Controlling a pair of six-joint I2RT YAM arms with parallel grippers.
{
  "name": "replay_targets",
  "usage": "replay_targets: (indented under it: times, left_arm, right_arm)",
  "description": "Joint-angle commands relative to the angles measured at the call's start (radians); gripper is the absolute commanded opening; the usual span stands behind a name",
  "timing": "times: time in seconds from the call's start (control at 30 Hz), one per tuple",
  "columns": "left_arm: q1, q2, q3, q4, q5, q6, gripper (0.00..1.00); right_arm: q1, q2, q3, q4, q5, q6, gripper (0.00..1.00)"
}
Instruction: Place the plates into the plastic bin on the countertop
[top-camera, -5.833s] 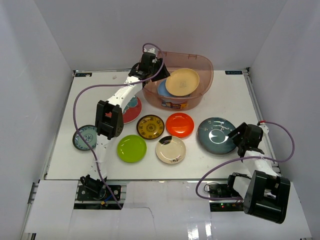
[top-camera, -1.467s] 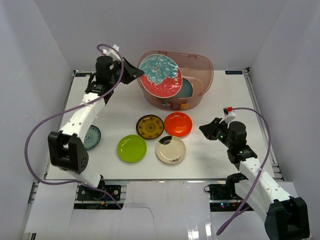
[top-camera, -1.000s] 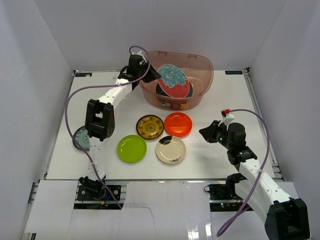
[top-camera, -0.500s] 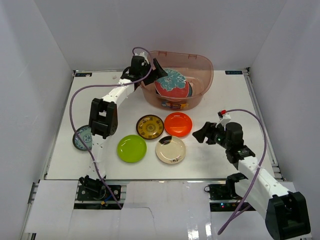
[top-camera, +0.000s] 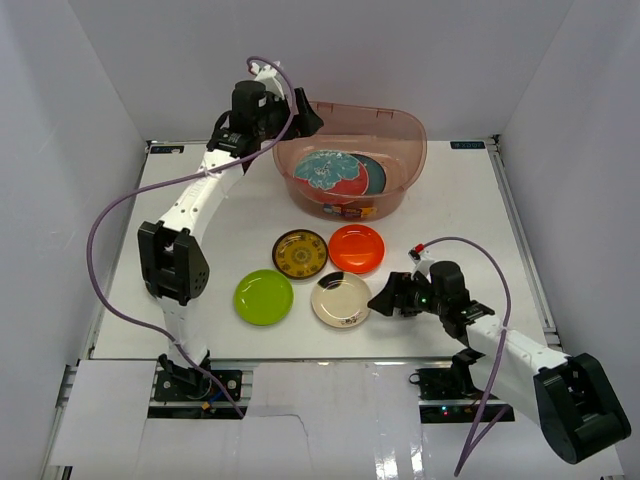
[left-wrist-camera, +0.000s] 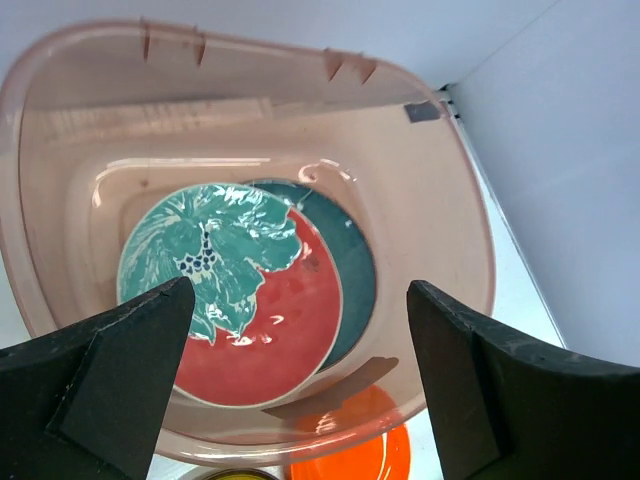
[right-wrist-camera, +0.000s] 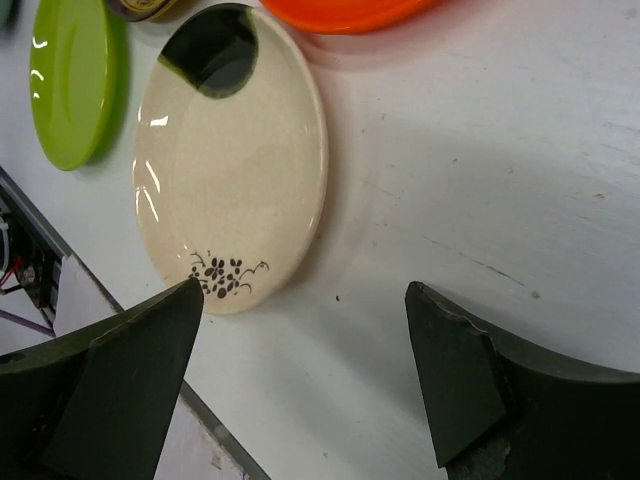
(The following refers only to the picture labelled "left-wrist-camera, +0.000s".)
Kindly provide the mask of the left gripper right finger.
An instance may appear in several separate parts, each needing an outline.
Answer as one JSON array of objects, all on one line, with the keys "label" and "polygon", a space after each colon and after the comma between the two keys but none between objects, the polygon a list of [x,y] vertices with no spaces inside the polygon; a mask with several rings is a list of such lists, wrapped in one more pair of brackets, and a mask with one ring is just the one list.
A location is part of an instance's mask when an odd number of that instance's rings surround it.
[{"label": "left gripper right finger", "polygon": [[635,479],[639,371],[516,330],[413,281],[408,322],[447,479]]}]

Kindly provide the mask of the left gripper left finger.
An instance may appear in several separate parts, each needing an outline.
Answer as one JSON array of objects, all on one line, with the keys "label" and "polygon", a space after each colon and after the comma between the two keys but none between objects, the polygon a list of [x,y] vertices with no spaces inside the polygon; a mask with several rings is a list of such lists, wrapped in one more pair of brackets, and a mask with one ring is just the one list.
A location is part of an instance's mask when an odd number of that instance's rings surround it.
[{"label": "left gripper left finger", "polygon": [[194,304],[179,277],[2,349],[2,478],[145,478]]}]

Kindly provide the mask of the black and gold patterned plate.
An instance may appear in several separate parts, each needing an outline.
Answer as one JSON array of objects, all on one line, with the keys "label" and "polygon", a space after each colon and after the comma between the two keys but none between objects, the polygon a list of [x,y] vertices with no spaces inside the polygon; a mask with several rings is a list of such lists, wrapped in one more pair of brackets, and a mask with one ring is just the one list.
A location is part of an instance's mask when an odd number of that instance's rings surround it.
[{"label": "black and gold patterned plate", "polygon": [[199,480],[277,480],[274,475],[260,469],[226,468],[198,476]]}]

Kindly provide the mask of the dark teal glazed plate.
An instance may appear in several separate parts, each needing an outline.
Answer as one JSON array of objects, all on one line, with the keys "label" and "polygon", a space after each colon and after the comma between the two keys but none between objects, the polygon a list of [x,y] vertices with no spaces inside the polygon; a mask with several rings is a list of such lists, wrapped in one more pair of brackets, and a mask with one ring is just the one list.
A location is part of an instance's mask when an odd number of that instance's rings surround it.
[{"label": "dark teal glazed plate", "polygon": [[288,202],[318,229],[337,267],[342,293],[341,328],[322,368],[342,360],[363,336],[376,302],[374,258],[360,227],[350,214],[325,194],[299,183],[263,179],[250,186]]}]

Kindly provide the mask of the teal and red floral plate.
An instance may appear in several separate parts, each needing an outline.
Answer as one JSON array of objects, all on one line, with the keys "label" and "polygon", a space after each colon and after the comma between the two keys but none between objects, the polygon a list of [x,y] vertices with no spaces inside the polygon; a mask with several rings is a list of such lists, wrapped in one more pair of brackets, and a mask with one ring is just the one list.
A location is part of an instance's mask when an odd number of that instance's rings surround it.
[{"label": "teal and red floral plate", "polygon": [[229,408],[279,401],[336,344],[343,293],[329,248],[312,222],[262,189],[190,186],[141,218],[122,250],[118,299],[177,276],[195,292],[175,380],[190,398]]}]

